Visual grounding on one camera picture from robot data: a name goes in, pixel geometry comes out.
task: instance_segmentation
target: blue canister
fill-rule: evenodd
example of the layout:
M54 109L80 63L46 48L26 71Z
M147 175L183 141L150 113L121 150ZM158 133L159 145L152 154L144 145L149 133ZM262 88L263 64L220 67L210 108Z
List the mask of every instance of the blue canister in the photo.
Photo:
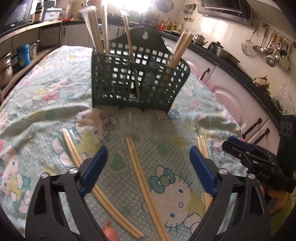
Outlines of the blue canister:
M30 64L29 44L17 48L17 61L21 68Z

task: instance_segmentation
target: hello kitty tablecloth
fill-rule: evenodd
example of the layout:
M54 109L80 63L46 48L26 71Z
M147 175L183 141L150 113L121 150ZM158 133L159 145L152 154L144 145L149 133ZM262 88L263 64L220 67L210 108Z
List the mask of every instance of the hello kitty tablecloth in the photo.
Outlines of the hello kitty tablecloth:
M225 154L222 143L240 136L237 123L193 75L163 111L113 106L91 108L91 53L63 46L46 56L13 89L0 112L0 204L24 235L30 199L40 174L65 173L73 163L61 135L67 128L83 158L101 145L109 151L98 185L116 208L141 232L141 240L159 240L131 165L125 137L135 143L152 197L172 240L187 240L205 214L201 183L189 161L196 137L206 135L216 165L236 175L243 166ZM69 226L78 232L65 195ZM92 194L85 200L102 226L112 218ZM231 207L221 230L227 227ZM134 240L115 221L121 240Z

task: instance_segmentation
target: metal screw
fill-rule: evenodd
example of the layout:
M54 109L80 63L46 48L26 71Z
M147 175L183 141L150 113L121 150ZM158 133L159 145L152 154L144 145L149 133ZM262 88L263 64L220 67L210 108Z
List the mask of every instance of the metal screw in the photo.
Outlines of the metal screw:
M47 178L49 176L48 172L44 172L40 175L41 178Z
M222 175L226 175L228 173L228 171L224 168L219 169L218 172Z
M73 167L73 168L71 168L70 170L69 170L69 173L70 174L75 174L75 173L77 173L78 172L78 168L76 168L76 167Z
M255 175L252 173L248 174L248 178L253 179L253 180L256 179Z

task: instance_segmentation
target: green plastic basket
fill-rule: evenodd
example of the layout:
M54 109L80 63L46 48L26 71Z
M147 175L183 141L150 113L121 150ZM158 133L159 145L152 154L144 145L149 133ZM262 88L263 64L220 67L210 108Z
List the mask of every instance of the green plastic basket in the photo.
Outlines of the green plastic basket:
M165 66L171 52L157 31L139 27L130 32L135 65L131 63L126 34L109 41L111 54L97 55L93 50L93 107L116 105L168 112L190 74L190 67L183 59L176 69ZM133 68L138 72L140 100L136 95Z

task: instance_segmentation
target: basket hole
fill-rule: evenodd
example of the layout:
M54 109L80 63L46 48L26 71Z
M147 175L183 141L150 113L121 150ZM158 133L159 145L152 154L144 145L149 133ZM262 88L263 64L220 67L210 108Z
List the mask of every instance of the basket hole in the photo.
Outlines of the basket hole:
M145 31L144 34L142 35L142 38L144 40L147 40L148 39L148 33Z

